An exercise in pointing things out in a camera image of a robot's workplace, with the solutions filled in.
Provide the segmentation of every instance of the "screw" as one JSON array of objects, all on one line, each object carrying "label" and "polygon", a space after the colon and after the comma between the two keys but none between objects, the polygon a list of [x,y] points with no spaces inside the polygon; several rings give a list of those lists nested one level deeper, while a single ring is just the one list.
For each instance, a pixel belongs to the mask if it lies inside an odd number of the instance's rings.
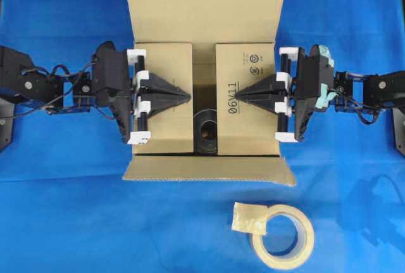
[{"label": "screw", "polygon": [[378,87],[379,87],[380,89],[384,89],[385,86],[387,86],[387,83],[385,83],[385,81],[381,81],[381,82],[378,84]]},{"label": "screw", "polygon": [[30,81],[26,81],[24,86],[25,86],[26,89],[31,89],[32,88],[32,83]]},{"label": "screw", "polygon": [[87,85],[84,85],[83,87],[82,87],[82,92],[89,92],[90,91],[90,87],[89,86],[87,86]]}]

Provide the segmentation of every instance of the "white plastic bracket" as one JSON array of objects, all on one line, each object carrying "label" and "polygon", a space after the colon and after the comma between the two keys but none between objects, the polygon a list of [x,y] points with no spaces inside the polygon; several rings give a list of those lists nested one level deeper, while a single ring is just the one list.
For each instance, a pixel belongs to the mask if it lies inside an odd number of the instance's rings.
[{"label": "white plastic bracket", "polygon": [[128,65],[133,66],[138,63],[138,56],[144,56],[146,58],[145,49],[127,49]]},{"label": "white plastic bracket", "polygon": [[291,117],[292,108],[287,97],[284,97],[284,102],[274,103],[274,112],[275,113],[284,113],[287,116]]},{"label": "white plastic bracket", "polygon": [[292,83],[292,77],[287,72],[277,72],[276,81],[285,83],[285,90],[289,91]]},{"label": "white plastic bracket", "polygon": [[151,136],[151,132],[131,132],[128,144],[146,144]]},{"label": "white plastic bracket", "polygon": [[140,113],[150,113],[151,112],[151,102],[142,101],[141,96],[137,97],[137,100],[134,104],[134,116],[138,118]]},{"label": "white plastic bracket", "polygon": [[289,56],[289,59],[291,61],[297,61],[298,60],[298,47],[280,47],[279,54],[280,56],[282,54],[287,54]]},{"label": "white plastic bracket", "polygon": [[135,74],[133,84],[136,88],[136,90],[135,90],[136,94],[139,92],[141,80],[149,80],[149,71],[148,70],[141,70],[140,72],[137,72]]},{"label": "white plastic bracket", "polygon": [[280,142],[298,142],[295,137],[293,132],[276,132],[274,134],[274,137],[276,140]]}]

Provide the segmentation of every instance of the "cardboard flap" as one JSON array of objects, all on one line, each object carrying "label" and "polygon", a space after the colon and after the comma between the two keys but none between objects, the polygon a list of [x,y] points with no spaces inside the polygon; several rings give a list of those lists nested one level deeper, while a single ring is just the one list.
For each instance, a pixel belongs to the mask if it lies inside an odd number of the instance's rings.
[{"label": "cardboard flap", "polygon": [[193,49],[198,44],[213,49],[221,42],[273,42],[282,4],[283,0],[128,0],[136,42],[191,42]]},{"label": "cardboard flap", "polygon": [[295,186],[297,181],[280,157],[134,156],[124,180],[269,181]]}]

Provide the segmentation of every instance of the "tape roll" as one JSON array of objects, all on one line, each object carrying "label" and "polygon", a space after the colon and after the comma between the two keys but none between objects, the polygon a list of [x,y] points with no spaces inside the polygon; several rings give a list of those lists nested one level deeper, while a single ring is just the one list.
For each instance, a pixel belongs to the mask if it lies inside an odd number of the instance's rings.
[{"label": "tape roll", "polygon": [[290,219],[296,227],[297,243],[295,247],[286,255],[274,256],[267,252],[262,235],[251,234],[253,249],[258,257],[270,268],[279,270],[295,269],[311,256],[315,242],[314,229],[307,216],[293,206],[273,205],[266,211],[267,221],[279,215]]}]

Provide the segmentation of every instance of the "masking tape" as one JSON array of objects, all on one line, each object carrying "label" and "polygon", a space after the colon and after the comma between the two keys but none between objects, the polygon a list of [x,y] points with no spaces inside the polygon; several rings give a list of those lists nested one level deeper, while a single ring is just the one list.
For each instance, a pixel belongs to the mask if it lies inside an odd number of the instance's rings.
[{"label": "masking tape", "polygon": [[[267,252],[263,244],[263,234],[266,234],[267,222],[279,215],[290,219],[296,227],[297,243],[288,254],[274,256]],[[251,233],[252,247],[257,256],[270,268],[279,270],[291,270],[302,265],[311,256],[315,242],[314,229],[307,216],[297,208],[288,205],[266,207],[235,203],[232,229]]]}]

